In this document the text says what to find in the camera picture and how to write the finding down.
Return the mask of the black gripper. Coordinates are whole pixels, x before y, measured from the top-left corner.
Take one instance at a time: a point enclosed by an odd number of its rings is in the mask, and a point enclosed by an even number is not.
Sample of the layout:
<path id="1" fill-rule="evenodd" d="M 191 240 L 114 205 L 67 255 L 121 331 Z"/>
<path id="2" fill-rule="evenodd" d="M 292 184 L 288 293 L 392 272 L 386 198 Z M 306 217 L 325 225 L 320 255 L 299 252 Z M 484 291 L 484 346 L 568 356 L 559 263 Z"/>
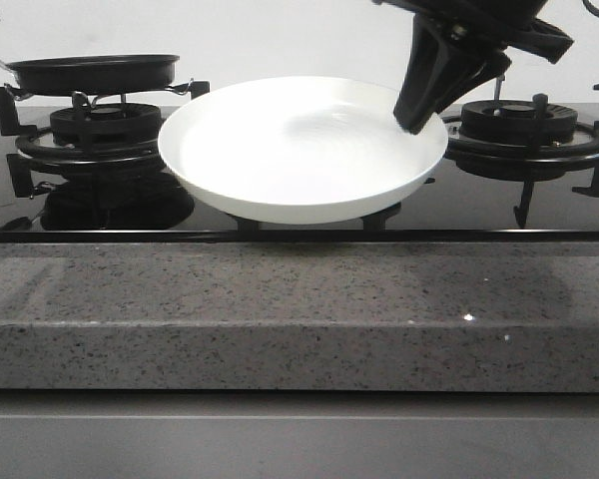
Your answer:
<path id="1" fill-rule="evenodd" d="M 458 25 L 491 43 L 531 53 L 555 64 L 573 45 L 558 27 L 538 18 L 546 1 L 387 1 L 415 13 L 407 71 L 393 114 L 418 134 L 433 114 L 503 75 L 511 64 L 501 50 L 461 50 L 446 24 Z"/>

